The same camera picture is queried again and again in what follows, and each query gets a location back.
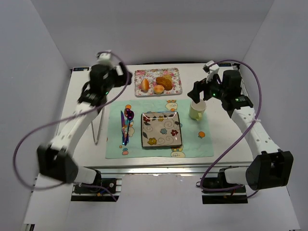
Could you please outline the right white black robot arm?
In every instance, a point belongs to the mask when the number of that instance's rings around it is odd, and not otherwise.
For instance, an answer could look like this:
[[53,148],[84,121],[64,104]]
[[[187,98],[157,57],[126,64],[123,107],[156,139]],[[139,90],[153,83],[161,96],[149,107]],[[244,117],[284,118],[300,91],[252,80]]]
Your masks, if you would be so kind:
[[250,99],[242,94],[242,77],[239,71],[227,70],[223,77],[209,74],[196,81],[187,94],[195,103],[215,98],[221,101],[223,109],[241,130],[242,135],[223,154],[225,156],[242,139],[248,143],[253,155],[249,167],[227,167],[218,173],[218,182],[207,187],[205,176],[201,178],[200,188],[205,192],[231,191],[248,185],[252,190],[283,187],[288,184],[294,157],[290,151],[283,151],[269,137],[258,120],[259,111],[255,111]]

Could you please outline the pale yellow mug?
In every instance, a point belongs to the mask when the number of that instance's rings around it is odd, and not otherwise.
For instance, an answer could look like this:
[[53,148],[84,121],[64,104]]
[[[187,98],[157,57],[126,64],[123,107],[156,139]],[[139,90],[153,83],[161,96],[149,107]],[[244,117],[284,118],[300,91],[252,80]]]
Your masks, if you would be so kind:
[[195,103],[194,101],[190,104],[189,116],[191,119],[200,121],[203,117],[203,114],[206,110],[205,101],[200,101],[199,103]]

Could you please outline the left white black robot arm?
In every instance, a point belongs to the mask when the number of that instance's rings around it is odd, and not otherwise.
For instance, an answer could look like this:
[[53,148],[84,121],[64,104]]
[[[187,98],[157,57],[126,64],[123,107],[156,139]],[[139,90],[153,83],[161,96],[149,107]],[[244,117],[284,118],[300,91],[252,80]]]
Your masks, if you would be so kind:
[[41,175],[65,184],[81,183],[93,188],[101,185],[100,172],[79,166],[73,160],[73,154],[88,126],[107,104],[107,95],[111,89],[131,83],[132,74],[122,62],[119,66],[121,75],[116,67],[109,64],[96,64],[91,67],[89,80],[81,90],[73,117],[48,144],[37,148]]

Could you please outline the silver metal tongs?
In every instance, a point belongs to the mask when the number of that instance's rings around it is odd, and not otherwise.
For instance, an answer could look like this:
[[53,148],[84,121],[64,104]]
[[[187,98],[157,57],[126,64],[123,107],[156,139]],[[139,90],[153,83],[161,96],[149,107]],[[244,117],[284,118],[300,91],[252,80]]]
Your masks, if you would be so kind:
[[98,145],[100,141],[102,126],[103,126],[103,118],[104,118],[104,108],[100,111],[98,116],[99,116],[99,122],[97,122],[97,119],[94,119],[94,121],[91,122],[91,131],[92,131],[94,145]]

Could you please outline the brown oval bread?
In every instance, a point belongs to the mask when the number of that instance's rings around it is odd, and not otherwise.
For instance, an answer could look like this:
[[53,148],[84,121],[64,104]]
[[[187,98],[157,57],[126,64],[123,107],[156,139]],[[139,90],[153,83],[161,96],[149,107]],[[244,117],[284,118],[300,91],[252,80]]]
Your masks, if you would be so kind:
[[170,82],[168,79],[165,79],[163,77],[157,77],[156,83],[158,85],[164,86],[165,90],[172,90],[173,88],[172,82]]

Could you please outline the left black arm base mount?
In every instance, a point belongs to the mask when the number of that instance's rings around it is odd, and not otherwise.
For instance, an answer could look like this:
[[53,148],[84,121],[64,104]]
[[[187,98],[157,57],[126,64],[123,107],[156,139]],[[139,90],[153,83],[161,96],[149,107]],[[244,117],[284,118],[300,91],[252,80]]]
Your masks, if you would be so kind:
[[89,188],[82,185],[73,187],[72,202],[115,202],[121,192],[122,179],[102,178],[100,188]]

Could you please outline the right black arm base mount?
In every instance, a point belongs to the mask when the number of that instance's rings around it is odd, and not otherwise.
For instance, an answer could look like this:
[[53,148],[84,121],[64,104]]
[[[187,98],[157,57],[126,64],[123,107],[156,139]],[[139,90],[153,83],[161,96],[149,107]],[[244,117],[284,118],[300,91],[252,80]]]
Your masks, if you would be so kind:
[[202,190],[202,204],[204,205],[227,205],[247,204],[246,187],[222,191],[223,188],[235,187],[236,184],[227,183],[224,171],[231,168],[225,167],[219,170],[216,177],[206,177],[202,183],[204,188],[219,189],[219,191]]

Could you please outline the orange white bread roll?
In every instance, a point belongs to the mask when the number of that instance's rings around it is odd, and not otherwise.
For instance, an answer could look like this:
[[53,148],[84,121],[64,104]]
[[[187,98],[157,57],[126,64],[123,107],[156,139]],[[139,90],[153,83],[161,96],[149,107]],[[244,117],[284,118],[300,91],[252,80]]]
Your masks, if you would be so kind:
[[141,81],[141,90],[143,92],[147,92],[149,90],[149,81],[148,79],[144,78],[142,81]]

